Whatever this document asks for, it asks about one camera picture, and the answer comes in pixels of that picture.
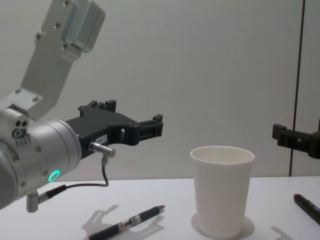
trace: white paper cup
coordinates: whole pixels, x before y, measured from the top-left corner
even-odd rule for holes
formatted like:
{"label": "white paper cup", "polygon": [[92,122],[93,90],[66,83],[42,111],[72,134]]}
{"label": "white paper cup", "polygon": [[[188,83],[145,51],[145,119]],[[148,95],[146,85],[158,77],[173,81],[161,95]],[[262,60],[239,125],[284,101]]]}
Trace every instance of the white paper cup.
{"label": "white paper cup", "polygon": [[255,155],[231,146],[204,146],[191,153],[199,230],[216,240],[237,237],[244,224]]}

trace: black cable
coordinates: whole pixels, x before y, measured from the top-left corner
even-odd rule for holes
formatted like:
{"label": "black cable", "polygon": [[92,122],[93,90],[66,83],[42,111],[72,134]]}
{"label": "black cable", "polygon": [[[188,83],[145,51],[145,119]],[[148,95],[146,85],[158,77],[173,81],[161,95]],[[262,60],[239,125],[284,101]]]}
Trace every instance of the black cable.
{"label": "black cable", "polygon": [[102,166],[102,176],[103,179],[105,181],[105,184],[99,184],[99,183],[79,183],[79,184],[73,184],[73,185],[61,185],[58,186],[52,190],[46,191],[45,193],[41,194],[41,195],[47,195],[48,199],[51,199],[52,197],[62,193],[63,191],[67,190],[67,189],[71,189],[71,188],[76,188],[76,187],[108,187],[109,186],[109,181],[107,178],[107,174],[106,174],[106,166]]}
{"label": "black cable", "polygon": [[108,187],[109,186],[109,181],[108,181],[108,178],[107,178],[107,175],[106,175],[106,167],[105,166],[102,166],[102,176],[103,176],[103,179],[105,181],[105,186]]}

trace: black bracket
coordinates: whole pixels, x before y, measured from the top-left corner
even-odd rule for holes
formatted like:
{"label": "black bracket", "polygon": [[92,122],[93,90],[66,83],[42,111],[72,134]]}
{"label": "black bracket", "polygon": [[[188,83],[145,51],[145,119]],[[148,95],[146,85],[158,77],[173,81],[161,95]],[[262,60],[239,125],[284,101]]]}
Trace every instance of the black bracket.
{"label": "black bracket", "polygon": [[293,131],[286,126],[274,124],[272,138],[278,141],[278,146],[305,152],[314,159],[320,159],[320,122],[318,131],[314,133]]}
{"label": "black bracket", "polygon": [[105,146],[110,144],[135,146],[139,141],[162,135],[162,115],[158,114],[152,120],[137,122],[117,113],[116,104],[115,100],[105,103],[92,101],[78,108],[80,117],[66,121],[78,135],[82,158],[93,154],[89,150],[92,141]]}

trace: pen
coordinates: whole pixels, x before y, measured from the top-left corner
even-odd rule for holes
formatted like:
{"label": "pen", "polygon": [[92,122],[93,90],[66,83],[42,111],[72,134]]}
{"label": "pen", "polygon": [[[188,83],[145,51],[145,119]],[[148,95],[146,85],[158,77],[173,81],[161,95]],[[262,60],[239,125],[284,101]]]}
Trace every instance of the pen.
{"label": "pen", "polygon": [[92,234],[89,236],[89,240],[105,240],[108,238],[111,238],[118,233],[123,232],[124,230],[127,230],[135,225],[138,225],[160,213],[162,213],[165,210],[165,206],[155,206],[147,211],[141,212],[138,215],[135,215],[133,217],[130,217],[129,219],[119,222],[118,224],[115,224],[111,227],[108,227],[102,231],[99,231],[97,233]]}
{"label": "pen", "polygon": [[311,201],[304,198],[300,194],[295,194],[294,202],[306,213],[308,214],[317,224],[320,225],[320,209],[314,205]]}

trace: white table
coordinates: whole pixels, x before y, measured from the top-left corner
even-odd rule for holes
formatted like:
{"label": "white table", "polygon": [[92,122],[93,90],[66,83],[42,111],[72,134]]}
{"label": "white table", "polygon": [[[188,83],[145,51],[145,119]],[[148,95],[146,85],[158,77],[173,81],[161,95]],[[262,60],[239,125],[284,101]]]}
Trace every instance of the white table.
{"label": "white table", "polygon": [[[61,184],[74,182],[55,182],[39,193]],[[293,195],[300,193],[320,206],[319,188],[320,177],[252,178],[248,219],[240,239],[281,240],[272,227],[289,236],[283,240],[320,239],[320,226],[293,201]],[[0,210],[0,239],[87,240],[90,234],[157,205],[165,205],[166,211],[114,240],[209,239],[193,227],[193,179],[117,180],[108,188],[72,188],[41,204],[36,213],[26,212],[23,198]]]}

